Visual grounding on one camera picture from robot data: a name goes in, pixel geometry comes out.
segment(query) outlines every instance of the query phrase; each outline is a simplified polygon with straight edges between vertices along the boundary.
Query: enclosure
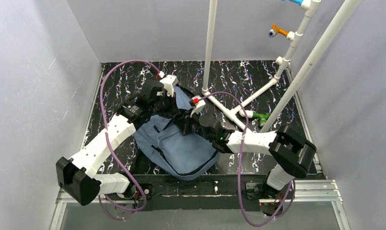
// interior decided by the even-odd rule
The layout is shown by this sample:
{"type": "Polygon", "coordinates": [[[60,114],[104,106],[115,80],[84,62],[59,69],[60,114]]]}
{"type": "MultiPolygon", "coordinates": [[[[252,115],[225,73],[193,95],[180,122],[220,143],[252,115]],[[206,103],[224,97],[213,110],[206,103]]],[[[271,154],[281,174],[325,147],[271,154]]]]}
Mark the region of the enclosure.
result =
{"type": "MultiPolygon", "coordinates": [[[[0,1],[0,229],[252,228],[238,210],[237,154],[222,154],[186,184],[146,161],[127,139],[118,157],[153,188],[152,205],[127,221],[107,217],[98,199],[80,206],[59,188],[56,161],[68,159],[103,129],[101,79],[132,59],[153,62],[201,96],[207,69],[210,92],[231,92],[241,101],[286,64],[278,81],[246,107],[271,116],[296,76],[310,70],[277,119],[268,121],[271,130],[289,125],[317,153],[307,178],[295,180],[291,209],[263,228],[386,229],[386,1],[355,5],[321,58],[304,67],[343,3],[319,2],[292,53],[297,34],[269,37],[273,24],[300,30],[305,9],[288,0],[220,0],[213,30],[210,0],[0,1]],[[221,185],[213,196],[215,181],[221,185]],[[164,185],[169,189],[162,191],[164,185]],[[180,195],[186,186],[201,194],[180,195]]],[[[107,81],[108,116],[154,76],[143,68],[133,63],[107,81]]],[[[237,106],[215,97],[228,109],[237,106]]],[[[225,127],[239,130],[210,101],[209,109],[225,127]]],[[[250,129],[261,131],[256,122],[250,129]]],[[[245,183],[262,181],[276,165],[263,154],[245,153],[241,160],[245,183]]],[[[108,158],[100,173],[119,172],[113,162],[108,158]]],[[[107,203],[104,199],[110,213],[126,216],[107,203]]],[[[258,204],[246,208],[251,220],[266,219],[258,204]]]]}

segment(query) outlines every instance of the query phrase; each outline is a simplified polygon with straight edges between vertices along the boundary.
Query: pvc pipe joint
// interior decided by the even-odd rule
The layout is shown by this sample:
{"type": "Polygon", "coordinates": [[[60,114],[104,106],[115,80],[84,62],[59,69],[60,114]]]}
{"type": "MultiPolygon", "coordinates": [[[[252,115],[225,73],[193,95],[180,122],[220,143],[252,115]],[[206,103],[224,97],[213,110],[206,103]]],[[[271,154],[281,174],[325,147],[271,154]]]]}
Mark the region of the pvc pipe joint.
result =
{"type": "Polygon", "coordinates": [[[286,38],[287,38],[289,41],[292,42],[293,39],[294,39],[294,32],[292,32],[292,31],[288,32],[286,38]]]}
{"type": "Polygon", "coordinates": [[[299,45],[300,40],[302,39],[302,36],[303,34],[298,34],[297,32],[294,33],[294,38],[293,38],[293,41],[290,42],[290,46],[296,48],[299,45]]]}
{"type": "Polygon", "coordinates": [[[309,0],[309,1],[310,1],[310,5],[309,5],[305,15],[307,17],[312,17],[314,15],[314,13],[316,12],[321,0],[309,0]]]}
{"type": "Polygon", "coordinates": [[[276,62],[276,64],[281,65],[282,61],[283,61],[283,58],[282,58],[281,56],[279,56],[279,57],[276,59],[275,62],[276,62]]]}

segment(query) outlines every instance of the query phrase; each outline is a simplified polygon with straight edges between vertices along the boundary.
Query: gray wall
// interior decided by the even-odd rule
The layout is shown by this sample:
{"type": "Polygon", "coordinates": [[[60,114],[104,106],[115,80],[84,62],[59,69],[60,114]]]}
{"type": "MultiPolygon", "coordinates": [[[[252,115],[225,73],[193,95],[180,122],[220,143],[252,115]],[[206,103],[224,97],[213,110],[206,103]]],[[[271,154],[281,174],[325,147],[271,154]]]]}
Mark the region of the gray wall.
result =
{"type": "Polygon", "coordinates": [[[65,0],[0,1],[0,230],[49,228],[100,71],[65,0]]]}
{"type": "Polygon", "coordinates": [[[386,1],[372,3],[361,2],[299,91],[356,230],[386,230],[386,1]]]}
{"type": "MultiPolygon", "coordinates": [[[[100,62],[204,60],[209,0],[68,0],[100,62]]],[[[304,35],[318,39],[342,0],[324,0],[304,35]]],[[[297,30],[304,10],[289,1],[220,0],[213,60],[283,56],[289,41],[268,37],[272,24],[297,30]]],[[[308,55],[307,45],[304,55],[308,55]]]]}

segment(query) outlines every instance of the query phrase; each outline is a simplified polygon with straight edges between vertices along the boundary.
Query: purple cable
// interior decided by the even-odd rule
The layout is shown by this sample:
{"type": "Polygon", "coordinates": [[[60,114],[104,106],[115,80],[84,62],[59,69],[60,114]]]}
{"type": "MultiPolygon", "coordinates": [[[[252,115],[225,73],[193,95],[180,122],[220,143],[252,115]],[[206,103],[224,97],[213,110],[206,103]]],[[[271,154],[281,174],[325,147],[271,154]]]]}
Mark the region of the purple cable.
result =
{"type": "Polygon", "coordinates": [[[105,207],[104,207],[104,205],[103,205],[103,202],[101,201],[101,196],[100,196],[100,195],[98,195],[98,201],[100,202],[101,208],[103,209],[103,211],[105,212],[105,214],[106,214],[107,216],[109,216],[109,217],[112,218],[112,219],[123,220],[123,219],[120,218],[120,217],[114,217],[113,215],[111,215],[111,214],[105,209],[105,207]]]}
{"type": "MultiPolygon", "coordinates": [[[[150,66],[152,66],[155,71],[157,71],[157,73],[159,73],[159,69],[152,63],[150,62],[147,62],[147,61],[144,61],[144,60],[130,60],[130,61],[125,61],[125,62],[122,62],[122,63],[119,63],[118,65],[116,65],[115,67],[112,68],[112,70],[110,70],[103,82],[101,83],[101,89],[100,89],[100,106],[101,106],[101,114],[102,114],[102,117],[103,117],[103,121],[104,121],[104,127],[106,130],[108,130],[108,122],[107,122],[107,118],[106,118],[106,114],[105,114],[105,108],[104,108],[104,86],[105,86],[105,82],[106,80],[108,79],[108,77],[116,70],[118,69],[119,67],[122,67],[128,63],[132,63],[132,62],[142,62],[142,63],[145,63],[145,64],[148,64],[150,66]]],[[[126,175],[131,179],[131,181],[136,185],[136,187],[138,188],[140,194],[142,194],[142,197],[143,197],[143,205],[139,208],[135,208],[135,209],[132,209],[132,208],[127,208],[127,207],[123,207],[121,205],[118,205],[117,203],[115,203],[114,201],[112,201],[111,199],[109,199],[107,196],[107,200],[109,202],[111,202],[111,204],[113,205],[118,205],[120,206],[120,209],[123,209],[123,210],[126,210],[126,211],[133,211],[134,213],[132,213],[131,215],[129,215],[128,217],[126,217],[125,219],[131,217],[132,215],[134,215],[137,211],[141,211],[142,209],[144,209],[146,207],[146,195],[144,193],[144,191],[142,190],[140,184],[136,181],[136,179],[132,176],[132,174],[126,169],[126,167],[124,166],[124,164],[121,162],[121,160],[119,160],[119,158],[117,157],[117,155],[114,153],[114,150],[112,149],[112,146],[111,146],[111,142],[109,141],[109,138],[108,138],[108,133],[105,132],[105,138],[106,138],[106,144],[109,148],[109,151],[111,152],[111,155],[112,157],[115,159],[115,161],[118,163],[118,165],[124,170],[124,172],[126,173],[126,175]]]]}
{"type": "MultiPolygon", "coordinates": [[[[241,146],[239,148],[239,153],[238,153],[238,158],[239,158],[239,160],[238,160],[238,201],[239,201],[239,206],[241,208],[242,215],[244,216],[244,218],[248,222],[248,224],[252,225],[253,227],[262,227],[262,226],[266,225],[267,223],[269,223],[273,218],[276,217],[278,211],[281,209],[281,207],[283,206],[284,202],[281,202],[279,204],[278,208],[276,209],[276,211],[267,220],[265,220],[264,222],[262,222],[260,224],[255,224],[255,223],[253,223],[253,222],[251,222],[249,220],[248,216],[246,215],[245,209],[244,209],[244,204],[242,203],[242,194],[241,194],[242,152],[244,150],[244,137],[245,137],[246,129],[248,128],[249,118],[248,118],[248,115],[246,114],[245,108],[242,106],[241,102],[234,95],[232,95],[231,93],[228,93],[228,92],[212,92],[212,93],[202,97],[200,99],[200,101],[204,100],[204,99],[206,99],[206,98],[208,98],[210,96],[213,96],[215,94],[226,94],[226,95],[232,97],[234,100],[237,101],[238,105],[241,107],[242,111],[244,112],[246,123],[245,123],[244,130],[242,130],[241,146]]],[[[286,200],[286,197],[287,197],[287,195],[289,193],[289,190],[290,190],[291,186],[292,186],[292,181],[290,181],[289,185],[287,186],[287,190],[286,190],[286,193],[285,193],[285,195],[283,197],[283,200],[286,200]]],[[[281,217],[284,213],[286,213],[288,208],[285,210],[285,212],[280,214],[279,217],[281,217]]]]}

